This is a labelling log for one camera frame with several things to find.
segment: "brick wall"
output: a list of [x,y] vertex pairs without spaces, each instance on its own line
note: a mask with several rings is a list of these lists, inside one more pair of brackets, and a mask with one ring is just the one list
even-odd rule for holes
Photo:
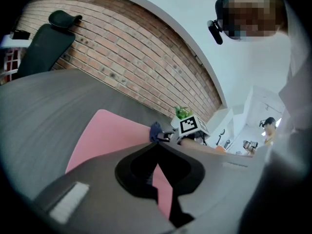
[[71,28],[76,40],[56,69],[79,68],[169,117],[178,104],[208,121],[220,107],[210,76],[182,38],[128,0],[31,0],[18,29],[33,38],[59,9],[83,19]]

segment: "dark blue cloth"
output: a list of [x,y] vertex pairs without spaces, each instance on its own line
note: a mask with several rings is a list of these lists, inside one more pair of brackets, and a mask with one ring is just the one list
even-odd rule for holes
[[150,141],[159,143],[159,139],[157,138],[159,133],[162,133],[162,128],[160,124],[156,121],[151,125]]

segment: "plant pot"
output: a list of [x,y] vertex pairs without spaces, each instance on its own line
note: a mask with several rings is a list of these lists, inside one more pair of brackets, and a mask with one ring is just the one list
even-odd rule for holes
[[177,129],[180,126],[180,119],[175,115],[170,124],[174,129]]

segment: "pink mat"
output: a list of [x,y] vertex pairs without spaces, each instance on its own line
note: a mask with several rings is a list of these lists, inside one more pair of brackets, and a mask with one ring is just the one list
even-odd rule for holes
[[[93,157],[149,143],[149,133],[147,126],[106,110],[98,110],[78,140],[66,172]],[[173,189],[158,165],[154,171],[153,186],[158,189],[158,207],[169,218]]]

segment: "white cube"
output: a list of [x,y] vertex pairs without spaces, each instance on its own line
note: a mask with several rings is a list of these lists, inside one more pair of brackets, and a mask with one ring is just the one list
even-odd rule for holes
[[181,119],[179,124],[179,137],[190,135],[199,131],[202,131],[210,136],[206,123],[196,115]]

